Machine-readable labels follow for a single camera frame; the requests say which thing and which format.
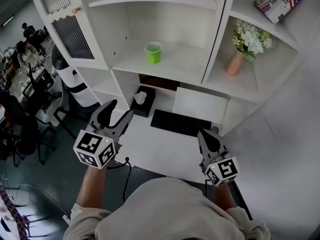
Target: black box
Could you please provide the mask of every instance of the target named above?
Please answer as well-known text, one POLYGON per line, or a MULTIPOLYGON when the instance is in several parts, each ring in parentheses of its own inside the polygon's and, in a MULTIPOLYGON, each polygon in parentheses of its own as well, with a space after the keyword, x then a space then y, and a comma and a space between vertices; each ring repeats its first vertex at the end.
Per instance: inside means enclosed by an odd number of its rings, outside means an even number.
POLYGON ((133 110, 135 115, 147 118, 156 97, 156 90, 150 87, 140 86, 136 93, 138 94, 140 92, 146 93, 144 103, 139 105, 136 100, 133 99, 130 109, 133 110))

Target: tissue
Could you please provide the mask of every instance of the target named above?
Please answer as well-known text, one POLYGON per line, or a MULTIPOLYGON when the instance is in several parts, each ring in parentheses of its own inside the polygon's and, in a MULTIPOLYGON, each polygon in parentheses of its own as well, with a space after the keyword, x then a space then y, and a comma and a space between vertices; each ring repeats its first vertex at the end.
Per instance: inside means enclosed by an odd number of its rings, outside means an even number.
POLYGON ((147 93, 144 91, 140 91, 139 93, 136 93, 133 98, 135 99, 136 103, 138 103, 139 105, 142 105, 147 97, 147 93))

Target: black keyboard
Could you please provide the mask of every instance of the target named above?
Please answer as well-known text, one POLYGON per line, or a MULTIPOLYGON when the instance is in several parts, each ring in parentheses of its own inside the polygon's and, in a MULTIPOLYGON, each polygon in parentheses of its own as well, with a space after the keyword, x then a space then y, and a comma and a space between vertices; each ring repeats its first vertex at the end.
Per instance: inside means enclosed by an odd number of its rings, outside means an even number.
POLYGON ((211 122, 156 109, 151 126, 178 134, 197 137, 200 129, 211 129, 211 122))

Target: pink vase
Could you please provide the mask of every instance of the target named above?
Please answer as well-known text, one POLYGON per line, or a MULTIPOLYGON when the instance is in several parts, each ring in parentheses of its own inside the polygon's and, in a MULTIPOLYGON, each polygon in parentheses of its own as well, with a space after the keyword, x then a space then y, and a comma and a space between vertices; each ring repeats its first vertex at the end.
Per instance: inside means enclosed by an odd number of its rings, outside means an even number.
POLYGON ((225 68, 225 72, 234 77, 240 71, 242 64, 244 62, 245 54, 241 51, 236 50, 235 53, 232 55, 228 65, 225 68))

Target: forearm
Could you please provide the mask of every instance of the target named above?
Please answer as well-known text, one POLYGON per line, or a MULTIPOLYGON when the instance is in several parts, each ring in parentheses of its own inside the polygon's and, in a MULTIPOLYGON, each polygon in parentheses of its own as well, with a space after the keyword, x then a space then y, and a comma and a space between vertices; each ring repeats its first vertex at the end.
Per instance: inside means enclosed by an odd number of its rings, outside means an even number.
POLYGON ((229 208, 237 207, 227 184, 215 187, 213 195, 213 202, 222 210, 226 211, 229 208))
POLYGON ((84 175, 76 203, 85 208, 102 208, 107 167, 89 166, 84 175))

